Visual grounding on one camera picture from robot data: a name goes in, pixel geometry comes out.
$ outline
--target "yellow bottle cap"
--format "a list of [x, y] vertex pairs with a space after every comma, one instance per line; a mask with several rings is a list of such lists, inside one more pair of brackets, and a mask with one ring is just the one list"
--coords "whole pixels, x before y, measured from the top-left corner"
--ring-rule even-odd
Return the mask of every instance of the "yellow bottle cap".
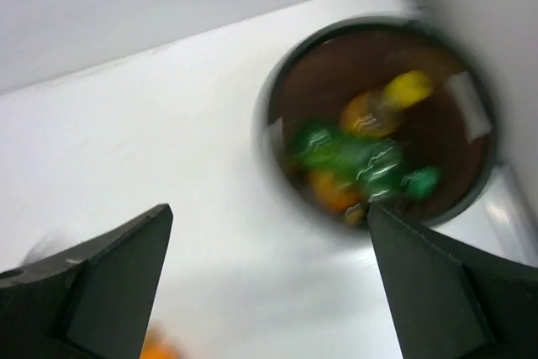
[[406, 109], [433, 92], [433, 82], [422, 71], [409, 71], [392, 80], [383, 92], [397, 109]]

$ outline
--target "green object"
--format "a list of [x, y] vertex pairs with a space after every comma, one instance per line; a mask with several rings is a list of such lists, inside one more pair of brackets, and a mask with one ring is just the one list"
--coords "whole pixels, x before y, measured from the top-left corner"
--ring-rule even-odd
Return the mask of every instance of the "green object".
[[404, 194], [429, 197], [440, 180], [440, 170], [424, 167], [410, 171], [402, 149], [390, 139], [344, 133], [332, 124], [308, 123], [291, 144], [293, 159], [307, 169], [329, 169], [353, 181], [369, 202]]

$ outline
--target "white table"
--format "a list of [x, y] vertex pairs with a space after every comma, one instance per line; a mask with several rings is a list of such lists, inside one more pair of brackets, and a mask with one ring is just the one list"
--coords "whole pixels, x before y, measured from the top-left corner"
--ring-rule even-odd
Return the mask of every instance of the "white table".
[[[262, 83], [301, 39], [410, 13], [406, 0], [313, 0], [0, 97], [0, 270], [50, 232], [73, 243], [166, 202], [153, 319], [193, 358], [401, 356], [372, 248], [282, 203], [252, 129]], [[491, 226], [480, 203], [441, 231], [509, 256], [494, 231], [466, 230]]]

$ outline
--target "bucket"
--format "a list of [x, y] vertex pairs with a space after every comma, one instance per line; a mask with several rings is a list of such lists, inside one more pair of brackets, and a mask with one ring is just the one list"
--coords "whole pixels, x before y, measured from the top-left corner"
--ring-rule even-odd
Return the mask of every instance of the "bucket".
[[427, 226], [450, 220], [483, 190], [498, 156], [498, 120], [490, 88], [477, 63], [453, 40], [430, 26], [401, 18], [354, 18], [311, 35], [274, 69], [266, 81], [263, 125], [280, 187], [303, 206], [337, 223], [309, 186], [283, 170], [290, 140], [311, 119], [339, 121], [344, 107], [362, 92], [419, 70], [433, 82], [433, 94], [403, 112], [390, 138], [415, 167], [436, 166], [442, 178], [419, 202], [388, 202], [390, 209]]

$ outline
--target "black rim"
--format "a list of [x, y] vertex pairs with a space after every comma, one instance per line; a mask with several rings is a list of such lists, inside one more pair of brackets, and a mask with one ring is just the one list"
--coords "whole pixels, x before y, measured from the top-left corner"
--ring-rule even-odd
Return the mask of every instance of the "black rim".
[[[465, 48], [459, 45], [455, 40], [449, 38], [446, 34], [441, 33], [438, 29], [417, 20], [406, 18], [351, 18], [329, 25], [316, 33], [310, 35], [306, 40], [292, 49], [276, 66], [270, 78], [266, 83], [266, 112], [264, 116], [264, 125], [273, 124], [280, 117], [277, 115], [277, 100], [282, 91], [282, 81], [289, 73], [291, 68], [304, 55], [309, 53], [313, 48], [323, 44], [326, 40], [343, 34], [355, 33], [368, 30], [387, 30], [408, 32], [417, 34], [427, 39], [431, 44], [444, 48], [455, 55], [468, 69], [469, 75], [473, 81], [477, 94], [484, 106], [484, 110], [492, 125], [491, 140], [488, 144], [488, 150], [484, 157], [483, 167], [477, 175], [477, 178], [467, 194], [461, 198], [454, 206], [432, 219], [427, 219], [421, 223], [427, 226], [436, 226], [445, 223], [449, 219], [455, 218], [458, 214], [466, 210], [474, 201], [477, 200], [482, 190], [488, 182], [492, 170], [498, 160], [499, 144], [499, 122], [495, 112], [497, 105], [496, 96], [492, 86], [487, 80], [480, 64], [469, 55]], [[284, 175], [279, 172], [281, 180], [285, 182]]]

